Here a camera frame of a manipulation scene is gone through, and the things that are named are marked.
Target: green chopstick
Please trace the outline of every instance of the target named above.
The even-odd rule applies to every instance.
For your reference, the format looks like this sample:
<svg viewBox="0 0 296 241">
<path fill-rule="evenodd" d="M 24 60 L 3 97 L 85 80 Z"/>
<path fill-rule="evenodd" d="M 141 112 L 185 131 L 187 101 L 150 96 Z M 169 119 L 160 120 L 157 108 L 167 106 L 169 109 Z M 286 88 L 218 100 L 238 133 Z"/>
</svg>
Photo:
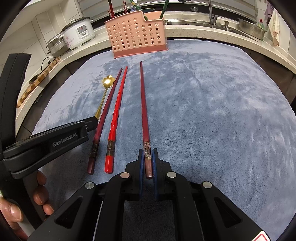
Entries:
<svg viewBox="0 0 296 241">
<path fill-rule="evenodd" d="M 137 10 L 141 10 L 141 9 L 139 8 L 139 6 L 138 6 L 133 0 L 130 0 L 130 2 L 131 2 L 131 4 L 132 4 L 133 6 L 135 6 L 135 8 L 136 8 Z M 145 20 L 148 21 L 149 19 L 146 17 L 146 15 L 145 15 L 144 13 L 143 13 L 143 15 L 144 15 Z"/>
<path fill-rule="evenodd" d="M 165 0 L 165 5 L 163 6 L 163 10 L 161 11 L 161 15 L 160 15 L 159 19 L 163 19 L 163 15 L 164 15 L 165 10 L 168 6 L 168 2 L 169 2 L 169 0 Z"/>
</svg>

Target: metal screw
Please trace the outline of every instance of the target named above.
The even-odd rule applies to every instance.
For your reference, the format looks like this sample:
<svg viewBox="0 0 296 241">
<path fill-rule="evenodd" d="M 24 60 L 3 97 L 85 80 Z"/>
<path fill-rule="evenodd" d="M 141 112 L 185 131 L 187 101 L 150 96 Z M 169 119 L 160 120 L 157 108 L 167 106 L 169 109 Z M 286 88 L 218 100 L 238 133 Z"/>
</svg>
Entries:
<svg viewBox="0 0 296 241">
<path fill-rule="evenodd" d="M 120 174 L 121 178 L 128 178 L 129 177 L 129 173 L 128 172 L 123 172 Z"/>
<path fill-rule="evenodd" d="M 190 7 L 190 10 L 193 12 L 197 12 L 198 11 L 198 7 Z"/>
<path fill-rule="evenodd" d="M 167 173 L 167 176 L 168 176 L 169 178 L 174 178 L 174 177 L 177 176 L 177 174 L 176 174 L 175 172 L 168 172 L 168 173 Z"/>
<path fill-rule="evenodd" d="M 85 184 L 86 189 L 92 189 L 93 187 L 94 187 L 94 183 L 92 183 L 92 182 L 88 182 Z"/>
<path fill-rule="evenodd" d="M 203 182 L 202 185 L 204 188 L 211 188 L 212 187 L 212 184 L 210 182 Z"/>
</svg>

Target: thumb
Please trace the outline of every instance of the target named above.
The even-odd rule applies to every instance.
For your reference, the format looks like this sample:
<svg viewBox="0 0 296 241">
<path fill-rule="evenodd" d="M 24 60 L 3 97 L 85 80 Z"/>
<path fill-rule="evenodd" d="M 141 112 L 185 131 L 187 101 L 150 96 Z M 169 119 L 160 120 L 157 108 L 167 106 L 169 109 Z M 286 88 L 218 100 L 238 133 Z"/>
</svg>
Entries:
<svg viewBox="0 0 296 241">
<path fill-rule="evenodd" d="M 11 227 L 12 223 L 21 222 L 23 220 L 23 214 L 20 208 L 3 197 L 0 197 L 0 210 Z"/>
</svg>

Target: human hand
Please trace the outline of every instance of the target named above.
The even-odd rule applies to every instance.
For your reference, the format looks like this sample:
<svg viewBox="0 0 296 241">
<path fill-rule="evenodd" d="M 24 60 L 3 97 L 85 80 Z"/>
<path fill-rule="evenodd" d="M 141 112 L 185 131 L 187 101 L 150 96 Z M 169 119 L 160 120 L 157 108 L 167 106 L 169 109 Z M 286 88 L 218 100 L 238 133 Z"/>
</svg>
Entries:
<svg viewBox="0 0 296 241">
<path fill-rule="evenodd" d="M 46 176 L 40 171 L 37 172 L 38 187 L 33 192 L 33 199 L 38 205 L 43 206 L 45 214 L 51 215 L 54 212 L 53 207 L 48 203 L 49 193 L 44 187 L 46 183 Z M 0 210 L 3 213 L 7 223 L 10 225 L 15 234 L 21 238 L 21 240 L 27 240 L 27 235 L 18 225 L 18 222 L 23 221 L 24 216 L 20 208 L 0 197 Z"/>
</svg>

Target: rice cooker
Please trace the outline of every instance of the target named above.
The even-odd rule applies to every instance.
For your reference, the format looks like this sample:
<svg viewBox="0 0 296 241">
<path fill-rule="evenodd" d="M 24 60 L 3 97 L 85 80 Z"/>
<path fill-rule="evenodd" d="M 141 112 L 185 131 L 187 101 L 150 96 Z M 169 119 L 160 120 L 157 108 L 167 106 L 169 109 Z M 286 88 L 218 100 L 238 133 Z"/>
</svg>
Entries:
<svg viewBox="0 0 296 241">
<path fill-rule="evenodd" d="M 74 49 L 93 39 L 95 35 L 88 17 L 73 19 L 62 29 L 61 34 L 70 49 Z"/>
</svg>

